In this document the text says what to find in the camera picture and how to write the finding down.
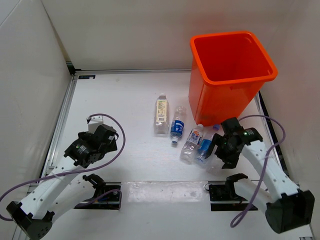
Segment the clear unlabeled plastic bottle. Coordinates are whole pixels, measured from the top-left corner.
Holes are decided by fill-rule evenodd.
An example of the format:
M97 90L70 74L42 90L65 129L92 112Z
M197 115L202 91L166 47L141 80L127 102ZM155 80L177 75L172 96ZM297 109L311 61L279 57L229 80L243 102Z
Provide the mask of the clear unlabeled plastic bottle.
M223 161L215 153L208 158L206 171L212 175L220 175L222 172Z

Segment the yellow label plastic bottle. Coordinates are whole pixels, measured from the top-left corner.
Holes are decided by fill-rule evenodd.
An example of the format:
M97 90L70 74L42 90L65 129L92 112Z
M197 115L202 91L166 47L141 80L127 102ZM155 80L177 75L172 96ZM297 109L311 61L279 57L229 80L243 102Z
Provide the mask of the yellow label plastic bottle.
M170 125L170 111L167 95L161 93L155 102L153 130L156 136L167 135Z

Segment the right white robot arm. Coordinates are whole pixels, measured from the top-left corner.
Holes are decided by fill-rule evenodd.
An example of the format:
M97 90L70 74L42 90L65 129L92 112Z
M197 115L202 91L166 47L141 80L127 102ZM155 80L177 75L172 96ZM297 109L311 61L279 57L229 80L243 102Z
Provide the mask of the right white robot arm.
M310 224L315 197L310 190L301 190L271 158L271 151L279 144L267 148L260 133L253 127L243 128L236 117L226 119L221 126L224 134L213 136L209 153L222 160L223 169L234 169L243 155L260 176L257 184L243 173L226 178L226 197L248 201L247 207L230 222L230 227L236 227L251 207L265 215L277 234Z

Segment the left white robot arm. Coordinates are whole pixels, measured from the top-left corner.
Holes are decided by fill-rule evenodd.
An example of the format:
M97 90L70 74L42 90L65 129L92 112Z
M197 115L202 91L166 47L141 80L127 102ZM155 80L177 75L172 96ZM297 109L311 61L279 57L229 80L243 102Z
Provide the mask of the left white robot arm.
M101 177L94 173L76 177L105 154L116 151L118 136L113 127L105 124L93 133L78 133L47 179L21 201L8 204L6 210L29 239L42 239L61 215L79 203L104 197L106 182Z

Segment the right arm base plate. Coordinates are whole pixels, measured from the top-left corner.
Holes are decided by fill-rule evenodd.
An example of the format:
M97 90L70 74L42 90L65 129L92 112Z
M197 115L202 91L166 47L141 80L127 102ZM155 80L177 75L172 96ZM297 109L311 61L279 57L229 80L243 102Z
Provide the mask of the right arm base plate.
M208 182L204 185L204 190L209 193L212 212L240 212L249 203L242 197L231 197L224 182Z

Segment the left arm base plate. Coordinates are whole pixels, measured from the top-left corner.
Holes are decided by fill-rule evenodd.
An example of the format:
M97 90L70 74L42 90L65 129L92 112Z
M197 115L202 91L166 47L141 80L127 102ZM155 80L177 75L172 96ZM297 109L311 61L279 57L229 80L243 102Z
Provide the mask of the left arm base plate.
M107 182L93 197L74 207L77 210L120 210L122 203L121 182Z

